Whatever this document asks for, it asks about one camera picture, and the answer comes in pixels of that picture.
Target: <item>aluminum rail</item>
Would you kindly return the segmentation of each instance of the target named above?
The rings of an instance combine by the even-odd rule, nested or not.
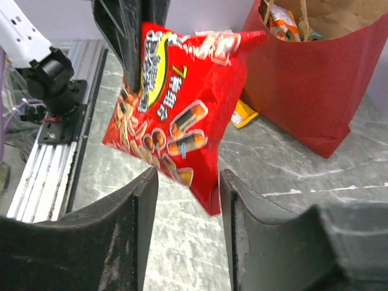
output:
[[[65,145],[39,145],[36,140],[25,165],[7,217],[27,223],[57,220],[69,203],[77,184],[87,132],[93,116],[107,47],[104,41],[76,41],[55,44],[74,67],[73,79],[85,79],[88,104],[78,141]]]

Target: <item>red paper bag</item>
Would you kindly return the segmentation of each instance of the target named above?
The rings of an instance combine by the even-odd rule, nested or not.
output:
[[[264,25],[256,0],[244,31],[269,41],[247,61],[241,99],[319,155],[329,158],[350,132],[388,37],[386,0],[309,0],[308,22],[326,40],[287,42]],[[275,4],[300,18],[301,0]]]

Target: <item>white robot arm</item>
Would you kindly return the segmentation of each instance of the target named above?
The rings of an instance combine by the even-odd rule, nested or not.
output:
[[[51,42],[28,20],[13,0],[0,1],[0,45],[14,67],[30,68],[51,54]]]
[[[71,61],[52,47],[14,0],[0,0],[0,46],[12,66],[23,70],[29,94],[42,100],[51,115],[62,118],[76,111],[78,103],[69,87]]]

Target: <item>marble floor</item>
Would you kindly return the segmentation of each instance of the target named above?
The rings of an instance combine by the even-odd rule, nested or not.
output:
[[[74,210],[124,186],[148,165],[101,144],[121,86],[109,53],[82,165]],[[219,168],[294,212],[316,202],[388,202],[388,120],[364,98],[352,132],[330,159],[259,117],[228,126]],[[185,188],[160,175],[144,290],[230,290],[221,217],[208,217]]]

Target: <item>chip bag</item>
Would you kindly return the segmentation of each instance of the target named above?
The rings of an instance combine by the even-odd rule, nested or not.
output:
[[[264,32],[181,36],[145,22],[141,91],[125,77],[103,143],[190,187],[220,213],[218,146],[243,90],[247,55]]]

